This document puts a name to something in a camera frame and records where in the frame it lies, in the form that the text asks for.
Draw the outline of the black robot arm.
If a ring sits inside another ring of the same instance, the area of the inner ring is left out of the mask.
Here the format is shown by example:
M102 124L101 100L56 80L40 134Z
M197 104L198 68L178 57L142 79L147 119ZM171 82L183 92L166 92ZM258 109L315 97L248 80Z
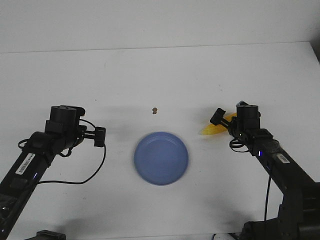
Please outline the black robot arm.
M239 240L318 240L320 238L320 184L315 182L282 148L278 140L260 126L259 108L240 101L236 116L224 118L218 108L210 119L233 137L229 147L247 147L283 194L278 215L263 221L248 221Z
M41 178L54 158L67 158L84 139L105 148L106 128L82 125L86 111L82 107L55 105L43 132L36 131L19 142L21 154L0 183L0 238L8 238Z

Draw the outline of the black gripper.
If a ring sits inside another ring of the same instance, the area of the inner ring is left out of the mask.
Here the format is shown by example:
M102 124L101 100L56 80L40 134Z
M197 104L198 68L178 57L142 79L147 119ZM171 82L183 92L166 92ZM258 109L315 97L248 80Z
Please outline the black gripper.
M254 104L238 103L236 105L236 116L231 118L231 122L224 118L226 111L218 108L210 119L210 123L227 128L228 133L235 138L249 129L260 128L259 107Z
M65 148L73 148L83 141L84 128L80 126L80 117L85 115L83 107L54 105L51 107L49 120L45 122L44 132L64 139ZM85 130L84 138L94 141L95 147L103 147L106 139L106 128L95 127L93 131Z

